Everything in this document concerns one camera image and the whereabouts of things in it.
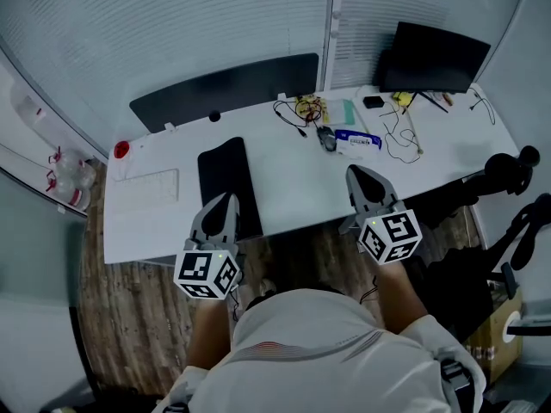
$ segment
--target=black office chair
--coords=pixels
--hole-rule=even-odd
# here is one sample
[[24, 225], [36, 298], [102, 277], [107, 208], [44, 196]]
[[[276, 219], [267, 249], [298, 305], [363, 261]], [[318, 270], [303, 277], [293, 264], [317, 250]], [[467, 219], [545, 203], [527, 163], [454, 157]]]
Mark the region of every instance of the black office chair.
[[404, 200], [406, 207], [415, 211], [419, 222], [431, 229], [437, 228], [444, 219], [459, 207], [474, 205], [482, 195], [506, 191], [519, 195], [528, 188], [534, 167], [540, 162], [540, 152], [525, 146], [518, 157], [504, 153], [488, 159], [484, 172], [466, 182], [459, 180], [443, 187]]
[[[514, 297], [516, 285], [511, 269], [518, 271], [528, 264], [538, 231], [549, 224], [551, 194], [545, 193], [517, 214], [505, 234], [490, 249], [449, 250], [440, 262], [433, 262], [428, 267], [418, 256], [407, 259], [404, 264], [429, 313], [463, 342], [493, 312], [487, 281], [503, 281], [510, 298]], [[504, 263], [502, 273], [495, 275], [492, 271], [505, 251], [527, 226], [511, 257], [511, 265]]]

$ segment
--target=plastic bottle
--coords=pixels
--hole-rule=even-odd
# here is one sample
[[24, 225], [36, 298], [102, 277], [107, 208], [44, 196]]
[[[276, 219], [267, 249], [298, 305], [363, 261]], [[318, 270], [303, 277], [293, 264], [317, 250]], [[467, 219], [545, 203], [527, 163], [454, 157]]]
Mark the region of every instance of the plastic bottle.
[[78, 188], [69, 176], [55, 175], [50, 171], [46, 177], [49, 185], [46, 191], [52, 191], [52, 194], [62, 202], [81, 211], [90, 204], [90, 191], [86, 188]]
[[58, 151], [50, 156], [49, 163], [55, 164], [55, 172], [58, 176], [71, 177], [77, 187], [90, 189], [96, 179], [96, 171], [83, 161], [74, 150]]

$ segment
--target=cardboard box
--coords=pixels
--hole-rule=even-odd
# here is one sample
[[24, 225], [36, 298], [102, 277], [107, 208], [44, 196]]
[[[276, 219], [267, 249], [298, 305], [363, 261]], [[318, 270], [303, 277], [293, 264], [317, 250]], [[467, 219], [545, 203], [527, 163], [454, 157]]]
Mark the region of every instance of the cardboard box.
[[514, 299], [507, 299], [503, 292], [493, 294], [493, 314], [463, 343], [477, 360], [489, 386], [520, 356], [523, 338], [516, 336], [505, 342], [503, 333], [507, 319], [514, 311], [521, 312], [523, 296], [520, 288]]

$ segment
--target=black cable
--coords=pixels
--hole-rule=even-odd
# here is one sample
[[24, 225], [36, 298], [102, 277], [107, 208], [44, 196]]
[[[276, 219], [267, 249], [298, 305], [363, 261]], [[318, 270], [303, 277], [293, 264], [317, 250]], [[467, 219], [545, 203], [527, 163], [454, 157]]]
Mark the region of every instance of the black cable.
[[369, 296], [371, 295], [372, 293], [376, 293], [378, 290], [379, 290], [379, 287], [377, 286], [377, 276], [375, 276], [373, 278], [373, 288], [368, 290], [365, 294], [362, 295], [362, 297], [360, 298], [360, 304], [363, 303], [363, 301]]
[[[400, 142], [398, 142], [398, 140], [394, 137], [394, 132], [396, 131], [396, 127], [398, 126], [398, 123], [399, 123], [399, 115], [398, 115], [398, 111], [394, 110], [394, 106], [388, 102], [388, 101], [385, 101], [385, 104], [388, 104], [390, 105], [390, 107], [392, 108], [392, 112], [388, 112], [388, 113], [385, 113], [385, 114], [380, 114], [379, 117], [381, 116], [386, 116], [388, 114], [395, 114], [396, 115], [396, 124], [394, 124], [394, 127], [393, 127], [393, 130], [390, 131], [387, 127], [387, 124], [385, 124], [384, 122], [382, 123], [383, 126], [385, 126], [385, 128], [387, 129], [387, 134], [385, 135], [385, 143], [387, 144], [387, 152], [388, 152], [388, 155], [392, 158], [392, 159], [399, 159], [401, 162], [403, 163], [414, 163], [416, 161], [418, 161], [420, 158], [421, 158], [421, 155], [419, 155], [419, 144], [417, 142], [415, 142], [413, 140], [413, 138], [416, 138], [417, 136], [415, 135], [415, 132], [411, 129], [411, 128], [405, 128], [404, 130], [402, 130], [400, 133], [399, 133], [399, 136], [406, 142], [408, 142], [407, 145], [404, 145], [404, 144], [401, 144]], [[406, 136], [404, 136], [402, 133], [403, 132], [410, 132], [412, 134], [412, 136], [408, 139]], [[394, 142], [396, 144], [398, 144], [400, 147], [403, 147], [403, 148], [407, 148], [409, 147], [410, 145], [415, 145], [417, 147], [417, 154], [418, 156], [413, 159], [412, 161], [405, 161], [404, 159], [402, 159], [401, 157], [397, 157], [397, 156], [394, 156], [391, 152], [390, 152], [390, 147], [388, 145], [388, 141], [387, 141], [387, 137], [390, 136], [392, 139], [394, 139]]]
[[488, 111], [488, 116], [490, 117], [490, 122], [493, 126], [496, 125], [496, 113], [493, 110], [492, 104], [488, 101], [487, 98], [483, 98], [480, 93], [473, 87], [469, 87], [475, 94], [476, 97], [479, 99], [474, 105], [470, 107], [471, 110], [474, 110], [476, 106], [478, 106], [481, 102], [484, 102], [484, 106], [486, 107], [486, 110]]
[[237, 290], [237, 288], [235, 288], [233, 291], [230, 292], [230, 297], [232, 297], [232, 300], [235, 301], [235, 305], [233, 306], [233, 311], [232, 311], [232, 314], [233, 314], [233, 321], [237, 322], [238, 321], [238, 315], [237, 315], [237, 310], [238, 310], [238, 307], [239, 307], [239, 302], [237, 301], [237, 299], [233, 296], [233, 293]]
[[[306, 104], [308, 106], [308, 110], [310, 111], [310, 113], [306, 116], [306, 118], [304, 116], [301, 116], [298, 113], [299, 106], [304, 105], [304, 104]], [[293, 112], [293, 114], [297, 118], [304, 121], [304, 125], [294, 124], [293, 122], [291, 122], [290, 120], [285, 118], [285, 116], [283, 116], [283, 114], [277, 110], [281, 105], [286, 105], [289, 108], [289, 110], [291, 110], [291, 112]], [[314, 101], [314, 102], [307, 101], [307, 100], [299, 100], [299, 101], [296, 101], [296, 102], [295, 101], [289, 102], [289, 101], [279, 100], [279, 101], [276, 101], [272, 104], [272, 108], [274, 109], [274, 113], [277, 116], [279, 116], [280, 119], [283, 122], [286, 122], [290, 126], [295, 127], [298, 130], [298, 132], [300, 133], [300, 136], [302, 136], [303, 138], [306, 137], [306, 133], [304, 133], [301, 130], [301, 128], [308, 127], [308, 124], [310, 122], [313, 122], [313, 124], [316, 126], [316, 128], [318, 128], [318, 125], [315, 123], [315, 121], [321, 119], [321, 117], [322, 117], [322, 107], [321, 107], [319, 99]]]

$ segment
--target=person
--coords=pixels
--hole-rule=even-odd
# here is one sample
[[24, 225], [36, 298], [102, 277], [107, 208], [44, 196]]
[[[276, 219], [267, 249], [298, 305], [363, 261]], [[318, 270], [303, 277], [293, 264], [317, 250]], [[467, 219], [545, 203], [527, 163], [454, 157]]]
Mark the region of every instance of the person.
[[401, 263], [375, 272], [385, 330], [340, 293], [267, 293], [239, 319], [230, 351], [225, 302], [201, 301], [188, 365], [154, 413], [459, 413], [443, 356], [470, 374], [478, 412], [476, 361], [427, 313]]

